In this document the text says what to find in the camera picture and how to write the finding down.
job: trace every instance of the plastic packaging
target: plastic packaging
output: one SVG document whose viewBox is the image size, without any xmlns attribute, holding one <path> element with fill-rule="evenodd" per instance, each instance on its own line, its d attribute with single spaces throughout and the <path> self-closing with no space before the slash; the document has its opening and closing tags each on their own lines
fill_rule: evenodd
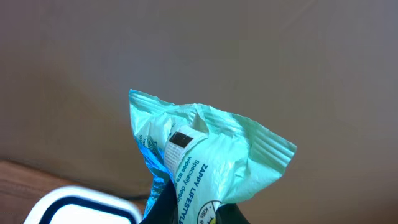
<svg viewBox="0 0 398 224">
<path fill-rule="evenodd" d="M 237 114 L 136 90 L 129 99 L 134 138 L 154 176 L 145 215 L 171 179 L 178 222 L 215 223 L 218 207 L 275 182 L 296 152 L 291 142 Z"/>
</svg>

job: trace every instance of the wooden table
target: wooden table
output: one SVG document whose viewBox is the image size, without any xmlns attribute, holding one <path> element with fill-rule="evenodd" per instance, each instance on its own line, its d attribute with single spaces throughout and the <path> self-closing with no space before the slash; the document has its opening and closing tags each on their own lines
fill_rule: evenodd
<svg viewBox="0 0 398 224">
<path fill-rule="evenodd" d="M 9 161 L 0 161 L 0 223 L 23 223 L 31 208 L 51 190 L 80 185 Z M 144 213 L 145 201 L 134 202 Z"/>
</svg>

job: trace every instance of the beige wall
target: beige wall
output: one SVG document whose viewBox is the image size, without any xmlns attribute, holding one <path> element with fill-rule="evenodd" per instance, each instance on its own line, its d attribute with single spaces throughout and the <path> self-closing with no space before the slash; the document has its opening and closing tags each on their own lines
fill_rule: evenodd
<svg viewBox="0 0 398 224">
<path fill-rule="evenodd" d="M 0 2 L 0 156 L 118 195 L 151 176 L 130 88 L 298 145 L 252 223 L 398 221 L 398 2 Z"/>
</svg>

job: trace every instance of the black object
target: black object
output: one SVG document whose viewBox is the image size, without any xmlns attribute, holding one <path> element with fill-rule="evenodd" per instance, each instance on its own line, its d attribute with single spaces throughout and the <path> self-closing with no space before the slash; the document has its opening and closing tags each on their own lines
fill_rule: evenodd
<svg viewBox="0 0 398 224">
<path fill-rule="evenodd" d="M 141 224 L 154 223 L 178 224 L 177 196 L 171 181 L 167 183 L 155 205 L 141 222 Z M 236 204 L 228 204 L 217 209 L 216 224 L 249 224 L 249 222 Z"/>
</svg>

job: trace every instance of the wipes packet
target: wipes packet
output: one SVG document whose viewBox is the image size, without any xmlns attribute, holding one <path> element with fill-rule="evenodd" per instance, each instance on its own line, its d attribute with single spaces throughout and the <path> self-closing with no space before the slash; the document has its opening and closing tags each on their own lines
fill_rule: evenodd
<svg viewBox="0 0 398 224">
<path fill-rule="evenodd" d="M 218 207 L 250 199 L 275 182 L 296 151 L 244 116 L 175 105 L 136 90 L 129 99 L 134 138 L 154 176 L 145 215 L 171 180 L 179 224 L 215 223 Z"/>
</svg>

